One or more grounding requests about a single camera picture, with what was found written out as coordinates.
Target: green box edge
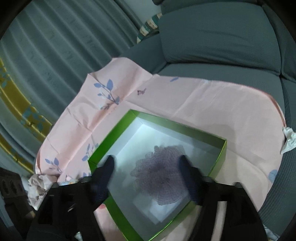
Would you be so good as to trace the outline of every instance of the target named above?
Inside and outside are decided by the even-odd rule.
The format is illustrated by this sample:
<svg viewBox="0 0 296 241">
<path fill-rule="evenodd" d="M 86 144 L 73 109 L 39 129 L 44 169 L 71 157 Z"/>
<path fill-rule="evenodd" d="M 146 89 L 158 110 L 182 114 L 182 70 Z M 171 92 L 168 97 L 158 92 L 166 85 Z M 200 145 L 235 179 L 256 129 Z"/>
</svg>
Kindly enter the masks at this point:
<svg viewBox="0 0 296 241">
<path fill-rule="evenodd" d="M 172 120 L 168 120 L 162 117 L 154 116 L 151 114 L 139 112 L 136 110 L 129 110 L 113 127 L 113 129 L 109 132 L 109 134 L 105 137 L 102 143 L 98 146 L 98 148 L 94 151 L 91 157 L 88 160 L 89 167 L 91 172 L 93 172 L 100 160 L 104 157 L 107 151 L 111 148 L 111 146 L 115 143 L 115 141 L 120 137 L 120 135 L 127 129 L 127 127 L 135 120 L 135 118 L 140 117 L 142 119 L 148 120 L 160 126 L 166 127 L 168 129 L 172 129 L 179 133 L 185 134 L 187 136 L 193 137 L 196 139 L 196 133 L 201 134 L 198 140 L 201 140 L 205 143 L 211 144 L 217 148 L 221 148 L 220 154 L 218 155 L 215 164 L 213 165 L 211 171 L 208 173 L 208 176 L 215 178 L 223 165 L 226 157 L 226 148 L 227 148 L 227 140 L 216 136 L 211 133 L 207 133 L 205 131 L 199 130 L 197 128 L 189 127 Z M 120 208 L 117 206 L 115 200 L 112 195 L 109 193 L 108 198 L 105 200 L 104 204 L 106 205 L 111 217 L 114 222 L 122 232 L 124 238 L 128 241 L 144 241 L 140 235 L 135 231 L 132 225 L 125 218 Z M 161 231 L 155 234 L 147 241 L 156 241 L 164 238 L 171 230 L 173 230 L 185 217 L 194 209 L 195 203 L 190 201 L 180 212 L 179 214 L 173 218 Z"/>
</svg>

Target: yellow floral trim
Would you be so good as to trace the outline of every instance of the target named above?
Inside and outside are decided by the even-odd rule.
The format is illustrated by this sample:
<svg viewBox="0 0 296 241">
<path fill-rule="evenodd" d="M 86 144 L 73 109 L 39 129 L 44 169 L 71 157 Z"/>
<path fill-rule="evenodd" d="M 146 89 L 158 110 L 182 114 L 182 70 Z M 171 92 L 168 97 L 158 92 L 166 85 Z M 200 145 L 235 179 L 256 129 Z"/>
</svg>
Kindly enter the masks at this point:
<svg viewBox="0 0 296 241">
<path fill-rule="evenodd" d="M 40 142 L 48 135 L 52 124 L 27 100 L 16 86 L 0 59 L 0 98 L 20 123 Z"/>
<path fill-rule="evenodd" d="M 2 135 L 0 135 L 0 146 L 1 148 L 10 155 L 16 163 L 18 163 L 21 167 L 27 170 L 29 173 L 34 174 L 33 165 L 25 160 L 22 156 L 20 156 L 9 143 L 4 139 Z"/>
</svg>

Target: scalloped purple cloth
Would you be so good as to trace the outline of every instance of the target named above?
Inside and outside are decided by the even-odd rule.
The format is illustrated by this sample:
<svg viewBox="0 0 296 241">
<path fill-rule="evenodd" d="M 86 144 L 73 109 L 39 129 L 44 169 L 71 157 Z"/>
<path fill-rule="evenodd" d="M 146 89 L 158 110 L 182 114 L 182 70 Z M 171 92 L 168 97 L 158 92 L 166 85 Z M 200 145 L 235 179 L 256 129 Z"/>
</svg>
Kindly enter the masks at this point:
<svg viewBox="0 0 296 241">
<path fill-rule="evenodd" d="M 131 176 L 136 177 L 135 189 L 152 197 L 158 205 L 181 200 L 187 193 L 178 168 L 179 157 L 183 155 L 177 146 L 154 147 L 154 153 L 138 160 Z"/>
</svg>

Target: green box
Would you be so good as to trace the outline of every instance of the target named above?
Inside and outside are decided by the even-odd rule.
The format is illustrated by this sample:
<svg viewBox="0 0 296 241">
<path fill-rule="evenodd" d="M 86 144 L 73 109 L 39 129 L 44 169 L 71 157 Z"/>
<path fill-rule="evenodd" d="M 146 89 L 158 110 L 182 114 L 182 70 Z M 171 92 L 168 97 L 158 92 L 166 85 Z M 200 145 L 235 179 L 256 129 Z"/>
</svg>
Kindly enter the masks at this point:
<svg viewBox="0 0 296 241">
<path fill-rule="evenodd" d="M 188 150 L 188 154 L 186 152 L 186 155 L 189 156 L 194 166 L 199 167 L 204 173 L 206 172 L 205 174 L 208 176 L 216 177 L 225 160 L 226 139 L 171 120 L 135 110 L 129 110 L 121 118 L 90 157 L 89 166 L 92 172 L 97 166 L 102 164 L 100 160 L 104 160 L 106 155 L 115 155 L 116 159 L 119 159 L 117 162 L 121 162 L 121 164 L 118 165 L 118 169 L 116 169 L 115 177 L 111 181 L 109 187 L 110 195 L 106 199 L 105 205 L 118 228 L 128 241 L 160 240 L 181 223 L 194 209 L 195 204 L 189 201 L 189 198 L 184 199 L 178 206 L 172 207 L 172 212 L 158 223 L 156 223 L 158 221 L 157 218 L 154 219 L 150 211 L 145 210 L 146 213 L 149 213 L 149 217 L 153 217 L 153 221 L 149 218 L 145 220 L 145 226 L 149 227 L 147 229 L 151 230 L 151 232 L 155 232 L 149 233 L 149 230 L 145 231 L 140 225 L 141 218 L 146 217 L 143 214 L 144 211 L 141 210 L 142 213 L 139 211 L 136 218 L 132 217 L 134 215 L 132 213 L 134 212 L 131 212 L 128 208 L 136 207 L 136 204 L 129 204 L 128 201 L 130 197 L 123 196 L 123 194 L 120 196 L 119 194 L 120 192 L 127 193 L 128 196 L 128 193 L 130 193 L 130 185 L 126 185 L 127 187 L 124 186 L 125 182 L 131 182 L 130 178 L 125 178 L 125 176 L 127 176 L 126 172 L 129 170 L 129 164 L 133 165 L 133 159 L 136 160 L 137 157 L 141 159 L 141 154 L 144 154 L 143 150 L 145 150 L 145 148 L 149 148 L 149 146 L 154 145 L 155 142 L 159 144 L 178 141 L 184 143 L 184 146 L 186 146 L 186 150 Z M 131 160 L 129 160 L 128 163 L 121 161 L 126 159 L 127 153 L 131 155 Z M 132 200 L 135 201 L 138 198 L 139 195 L 136 195 L 137 196 Z"/>
</svg>

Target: curtain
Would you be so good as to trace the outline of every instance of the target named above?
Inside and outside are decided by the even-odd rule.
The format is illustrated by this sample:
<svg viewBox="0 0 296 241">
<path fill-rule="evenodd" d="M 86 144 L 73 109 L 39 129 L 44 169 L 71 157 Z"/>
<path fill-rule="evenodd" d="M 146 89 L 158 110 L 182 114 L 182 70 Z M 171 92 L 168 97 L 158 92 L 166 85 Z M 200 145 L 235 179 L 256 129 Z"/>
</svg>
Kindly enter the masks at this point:
<svg viewBox="0 0 296 241">
<path fill-rule="evenodd" d="M 87 73 L 132 47 L 140 24 L 122 0 L 33 0 L 16 16 L 0 40 L 0 146 L 7 158 L 32 172 Z"/>
</svg>

